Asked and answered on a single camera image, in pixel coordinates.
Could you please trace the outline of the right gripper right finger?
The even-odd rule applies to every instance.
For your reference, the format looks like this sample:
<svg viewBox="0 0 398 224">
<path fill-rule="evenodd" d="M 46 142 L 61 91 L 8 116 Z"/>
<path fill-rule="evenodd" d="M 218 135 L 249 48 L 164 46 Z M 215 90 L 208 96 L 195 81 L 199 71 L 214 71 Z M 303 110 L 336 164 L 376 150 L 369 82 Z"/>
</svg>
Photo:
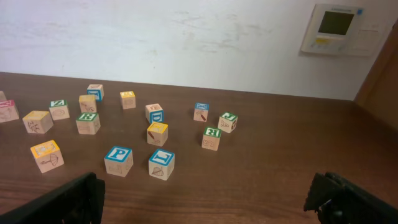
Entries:
<svg viewBox="0 0 398 224">
<path fill-rule="evenodd" d="M 303 210 L 322 224 L 397 224 L 397 209 L 334 172 L 314 175 Z"/>
</svg>

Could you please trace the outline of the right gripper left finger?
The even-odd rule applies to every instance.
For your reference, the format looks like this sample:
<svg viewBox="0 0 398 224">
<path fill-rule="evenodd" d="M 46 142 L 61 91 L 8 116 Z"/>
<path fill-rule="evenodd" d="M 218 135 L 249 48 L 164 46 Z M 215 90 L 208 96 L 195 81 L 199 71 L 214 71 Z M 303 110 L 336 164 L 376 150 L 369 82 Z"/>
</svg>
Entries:
<svg viewBox="0 0 398 224">
<path fill-rule="evenodd" d="M 1 215 L 1 223 L 101 223 L 105 181 L 88 172 Z"/>
</svg>

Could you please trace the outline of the blue P block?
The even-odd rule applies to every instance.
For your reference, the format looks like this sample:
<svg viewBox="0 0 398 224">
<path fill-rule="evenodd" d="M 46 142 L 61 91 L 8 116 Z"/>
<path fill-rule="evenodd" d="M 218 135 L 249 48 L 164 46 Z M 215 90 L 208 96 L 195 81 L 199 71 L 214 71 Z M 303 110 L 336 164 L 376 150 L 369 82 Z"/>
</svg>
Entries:
<svg viewBox="0 0 398 224">
<path fill-rule="evenodd" d="M 114 146 L 104 157 L 104 164 L 108 174 L 120 177 L 127 176 L 134 164 L 132 149 Z"/>
</svg>

